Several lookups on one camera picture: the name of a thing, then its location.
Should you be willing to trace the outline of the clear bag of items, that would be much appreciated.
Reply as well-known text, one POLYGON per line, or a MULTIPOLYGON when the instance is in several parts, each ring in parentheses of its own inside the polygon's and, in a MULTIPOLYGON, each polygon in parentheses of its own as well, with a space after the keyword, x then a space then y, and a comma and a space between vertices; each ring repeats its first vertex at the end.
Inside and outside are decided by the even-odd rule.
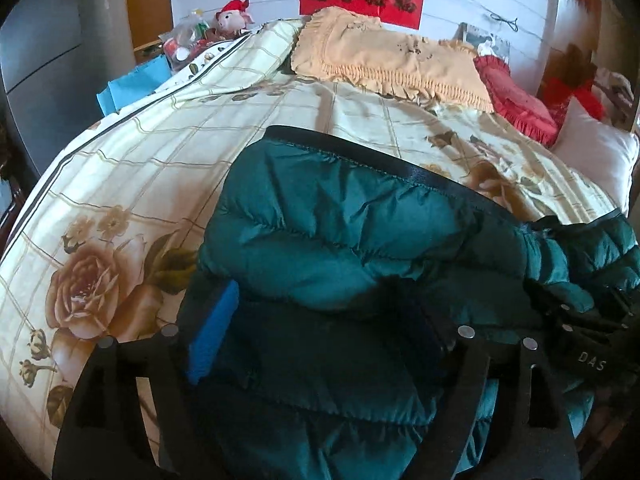
POLYGON ((169 32, 160 34, 158 39, 169 68, 175 73, 211 47, 219 36, 203 11, 196 9, 169 32))

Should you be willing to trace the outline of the wooden chair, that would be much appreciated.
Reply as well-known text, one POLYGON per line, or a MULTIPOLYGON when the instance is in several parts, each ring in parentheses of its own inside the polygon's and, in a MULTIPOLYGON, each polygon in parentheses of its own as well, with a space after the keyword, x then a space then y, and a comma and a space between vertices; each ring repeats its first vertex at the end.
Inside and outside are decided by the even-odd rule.
POLYGON ((604 122, 623 131, 634 128, 638 102, 626 76, 598 67, 591 90, 604 108, 604 122))

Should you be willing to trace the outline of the dark green puffer jacket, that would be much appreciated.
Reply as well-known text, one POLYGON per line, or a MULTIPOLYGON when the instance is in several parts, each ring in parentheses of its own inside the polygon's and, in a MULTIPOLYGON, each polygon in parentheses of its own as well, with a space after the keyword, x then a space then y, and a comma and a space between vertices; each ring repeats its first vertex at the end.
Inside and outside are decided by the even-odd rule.
POLYGON ((536 339, 528 278, 639 295, 634 230, 619 211, 523 221, 410 162, 269 127, 229 170, 178 313, 193 330, 215 285, 239 285, 196 388, 230 479, 400 478, 442 406, 456 329, 536 339))

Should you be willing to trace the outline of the pig plush toy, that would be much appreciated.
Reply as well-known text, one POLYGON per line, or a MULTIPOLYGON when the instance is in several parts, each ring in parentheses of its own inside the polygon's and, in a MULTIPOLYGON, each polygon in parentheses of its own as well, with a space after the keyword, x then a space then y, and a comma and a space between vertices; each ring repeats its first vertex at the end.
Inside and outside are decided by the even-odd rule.
POLYGON ((254 24, 248 12, 250 0, 231 0, 215 14, 215 29, 219 36, 234 39, 254 24))

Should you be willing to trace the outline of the framed photo on wall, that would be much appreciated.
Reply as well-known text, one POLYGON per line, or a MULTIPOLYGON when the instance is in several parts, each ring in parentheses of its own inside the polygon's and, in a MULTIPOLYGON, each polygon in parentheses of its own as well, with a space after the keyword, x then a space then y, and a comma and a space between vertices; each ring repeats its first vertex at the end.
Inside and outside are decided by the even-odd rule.
POLYGON ((493 55, 510 63, 511 45, 493 32, 478 28, 468 23, 461 23, 458 29, 459 39, 470 44, 480 56, 493 55))

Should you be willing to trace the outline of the grey refrigerator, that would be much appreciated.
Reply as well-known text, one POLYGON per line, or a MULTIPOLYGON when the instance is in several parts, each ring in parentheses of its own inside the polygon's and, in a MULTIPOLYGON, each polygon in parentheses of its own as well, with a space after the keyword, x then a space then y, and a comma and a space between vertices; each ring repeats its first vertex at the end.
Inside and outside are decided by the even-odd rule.
POLYGON ((102 118, 108 38, 125 0, 18 0, 1 25, 1 111, 25 172, 102 118))

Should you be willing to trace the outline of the blue paper bag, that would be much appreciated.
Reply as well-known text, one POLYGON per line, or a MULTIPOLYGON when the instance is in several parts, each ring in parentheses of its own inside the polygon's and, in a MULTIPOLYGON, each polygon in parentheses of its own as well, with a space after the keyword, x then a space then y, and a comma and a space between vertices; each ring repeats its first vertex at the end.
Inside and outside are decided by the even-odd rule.
POLYGON ((128 74, 109 81, 96 95, 96 100, 102 114, 108 116, 153 93, 170 77, 169 63, 166 56, 161 54, 138 65, 128 74))

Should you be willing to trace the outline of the peach fringed pillow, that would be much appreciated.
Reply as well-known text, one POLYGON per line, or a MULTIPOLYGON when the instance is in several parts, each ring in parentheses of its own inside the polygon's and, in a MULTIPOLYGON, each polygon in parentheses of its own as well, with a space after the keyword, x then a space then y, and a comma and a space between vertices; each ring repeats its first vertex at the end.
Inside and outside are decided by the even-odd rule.
POLYGON ((392 32, 377 18, 330 6, 300 31, 291 67, 298 76, 349 82, 380 96, 491 113, 494 106, 476 57, 463 41, 392 32))

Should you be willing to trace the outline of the red ruffled pillow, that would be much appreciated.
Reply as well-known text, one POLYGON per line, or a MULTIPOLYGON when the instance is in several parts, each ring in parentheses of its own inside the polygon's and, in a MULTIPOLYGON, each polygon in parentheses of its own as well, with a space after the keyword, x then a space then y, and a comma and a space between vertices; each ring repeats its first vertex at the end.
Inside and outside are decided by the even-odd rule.
POLYGON ((501 58, 479 55, 474 58, 474 65, 495 112, 524 136, 550 148, 559 127, 544 103, 512 79, 509 66, 501 58))

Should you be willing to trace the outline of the floral cream bed quilt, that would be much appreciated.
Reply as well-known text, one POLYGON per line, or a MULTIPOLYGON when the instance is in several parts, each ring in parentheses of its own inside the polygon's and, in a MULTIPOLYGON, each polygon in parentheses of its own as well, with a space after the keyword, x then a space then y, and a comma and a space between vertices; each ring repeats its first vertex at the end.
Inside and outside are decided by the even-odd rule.
POLYGON ((200 73, 101 119, 55 159, 1 259, 1 417, 40 474, 97 336, 172 322, 232 162, 271 125, 412 162, 526 220, 588 222, 611 197, 502 117, 288 70, 302 28, 276 21, 200 73))

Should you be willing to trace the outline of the white pillow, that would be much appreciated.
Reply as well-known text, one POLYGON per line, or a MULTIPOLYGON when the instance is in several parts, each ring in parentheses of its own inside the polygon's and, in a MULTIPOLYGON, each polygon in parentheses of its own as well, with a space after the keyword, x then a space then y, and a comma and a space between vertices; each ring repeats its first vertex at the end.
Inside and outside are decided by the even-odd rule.
POLYGON ((552 153, 579 171, 614 200, 626 216, 634 167, 639 159, 639 139, 593 118, 571 98, 552 153))

